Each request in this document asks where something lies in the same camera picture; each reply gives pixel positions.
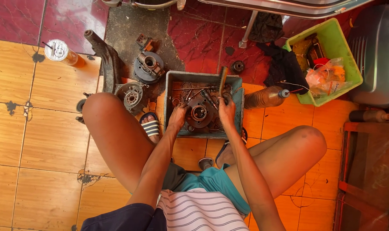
man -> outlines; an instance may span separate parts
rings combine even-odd
[[[217,159],[221,168],[195,176],[170,163],[187,105],[174,108],[161,139],[157,134],[149,138],[116,96],[90,96],[83,107],[85,124],[132,196],[126,206],[87,219],[81,230],[248,230],[243,219],[250,211],[260,230],[285,230],[274,198],[323,157],[324,136],[299,126],[247,149],[234,126],[235,104],[227,101],[219,98],[220,120],[230,141]],[[152,115],[141,119],[143,126],[150,122],[148,134],[153,134],[154,120]]]

oil bottle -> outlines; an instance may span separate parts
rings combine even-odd
[[[279,86],[271,86],[244,96],[244,108],[276,107],[289,97],[290,92]]]
[[[385,122],[389,114],[383,110],[358,110],[350,112],[348,118],[351,122]]]

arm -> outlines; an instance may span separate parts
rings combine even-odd
[[[164,176],[170,164],[174,141],[185,123],[189,106],[178,105],[169,118],[169,125],[143,167],[139,183],[126,205],[144,203],[156,208]]]
[[[228,105],[219,97],[219,116],[233,149],[240,181],[257,226],[259,230],[285,231],[270,188],[234,126],[236,106],[231,98],[227,98],[227,101]]]

slide sandal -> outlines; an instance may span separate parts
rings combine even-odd
[[[243,139],[243,143],[244,144],[247,144],[247,138],[248,138],[248,135],[247,135],[247,131],[245,128],[243,128],[243,131],[244,131],[244,136],[246,138],[243,138],[243,135],[242,135],[242,139]],[[220,152],[218,153],[218,155],[216,156],[216,159],[214,160],[215,163],[217,163],[217,159],[220,157],[221,153],[223,152],[223,150],[226,148],[226,146],[230,144],[230,141],[226,140],[222,146],[222,148],[220,149]]]
[[[153,116],[155,120],[149,121],[147,123],[143,123],[143,119]],[[143,129],[147,133],[147,136],[154,136],[154,135],[160,135],[160,129],[159,129],[159,119],[157,118],[156,114],[153,112],[147,112],[142,115],[142,117],[139,120],[139,123],[142,125]]]

hand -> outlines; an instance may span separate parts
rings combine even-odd
[[[236,105],[233,100],[225,95],[226,98],[219,97],[219,117],[223,128],[227,130],[230,126],[234,126],[234,116],[236,115]]]
[[[187,105],[187,103],[178,104],[171,113],[171,116],[169,118],[169,124],[167,128],[175,129],[176,132],[178,132],[183,125],[185,124],[185,116],[187,110],[189,110],[191,107]]]

